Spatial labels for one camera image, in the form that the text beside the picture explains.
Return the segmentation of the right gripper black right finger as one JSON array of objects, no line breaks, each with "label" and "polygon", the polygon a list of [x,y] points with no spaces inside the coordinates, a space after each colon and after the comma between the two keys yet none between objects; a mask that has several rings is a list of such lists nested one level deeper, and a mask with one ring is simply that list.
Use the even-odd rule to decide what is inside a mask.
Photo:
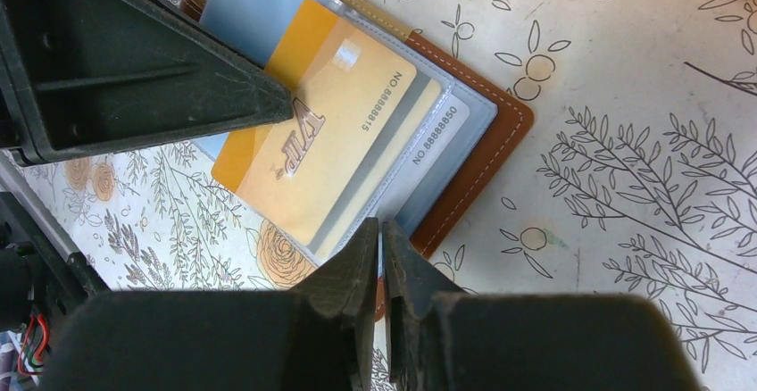
[{"label": "right gripper black right finger", "polygon": [[390,378],[400,390],[697,390],[661,312],[633,295],[472,294],[381,229]]}]

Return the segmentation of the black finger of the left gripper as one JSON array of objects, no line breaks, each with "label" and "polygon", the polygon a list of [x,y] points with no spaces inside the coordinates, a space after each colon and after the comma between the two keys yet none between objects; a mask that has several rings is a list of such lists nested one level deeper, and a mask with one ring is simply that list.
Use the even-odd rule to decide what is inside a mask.
[{"label": "black finger of the left gripper", "polygon": [[1,0],[1,147],[21,166],[278,123],[292,99],[167,0]]}]

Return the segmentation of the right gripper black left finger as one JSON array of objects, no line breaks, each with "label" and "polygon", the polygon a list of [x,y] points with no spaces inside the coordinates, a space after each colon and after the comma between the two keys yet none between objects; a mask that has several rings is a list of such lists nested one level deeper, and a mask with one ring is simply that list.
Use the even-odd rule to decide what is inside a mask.
[{"label": "right gripper black left finger", "polygon": [[43,390],[364,390],[379,222],[286,291],[110,291],[69,318]]}]

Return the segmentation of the brown leather card holder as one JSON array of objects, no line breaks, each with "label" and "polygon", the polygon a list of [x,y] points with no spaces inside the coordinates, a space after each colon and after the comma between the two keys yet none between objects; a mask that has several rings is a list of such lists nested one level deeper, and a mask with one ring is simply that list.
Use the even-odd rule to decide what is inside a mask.
[{"label": "brown leather card holder", "polygon": [[[255,60],[273,50],[272,39],[282,32],[285,18],[301,0],[181,0],[180,9],[222,40]],[[441,140],[440,158],[431,174],[397,218],[410,232],[411,243],[426,259],[439,248],[486,184],[502,167],[534,121],[534,113],[512,95],[459,62],[367,0],[334,0],[357,11],[379,33],[419,53],[462,84],[467,100],[485,99],[496,107],[488,118],[475,111],[450,141]]]}]

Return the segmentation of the white silver credit card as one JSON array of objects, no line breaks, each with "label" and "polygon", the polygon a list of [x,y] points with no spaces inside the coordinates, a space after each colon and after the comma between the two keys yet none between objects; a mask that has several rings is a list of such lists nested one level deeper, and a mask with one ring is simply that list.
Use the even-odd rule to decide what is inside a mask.
[{"label": "white silver credit card", "polygon": [[449,96],[443,102],[441,109],[371,210],[371,217],[391,218],[404,208],[469,117],[469,106],[457,96]]}]

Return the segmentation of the gold VIP credit card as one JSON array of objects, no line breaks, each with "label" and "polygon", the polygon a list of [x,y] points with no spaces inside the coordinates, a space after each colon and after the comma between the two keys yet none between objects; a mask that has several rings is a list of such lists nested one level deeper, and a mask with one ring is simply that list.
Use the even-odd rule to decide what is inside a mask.
[{"label": "gold VIP credit card", "polygon": [[212,176],[319,258],[376,202],[447,97],[407,52],[304,0],[265,70],[293,91],[293,116],[231,132]]}]

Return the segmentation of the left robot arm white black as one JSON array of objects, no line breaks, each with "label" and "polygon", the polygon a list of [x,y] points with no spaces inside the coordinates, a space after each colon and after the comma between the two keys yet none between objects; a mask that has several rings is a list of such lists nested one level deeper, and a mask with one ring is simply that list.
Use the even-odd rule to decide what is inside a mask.
[{"label": "left robot arm white black", "polygon": [[239,289],[257,219],[210,174],[289,93],[201,0],[1,0],[1,385],[109,289]]}]

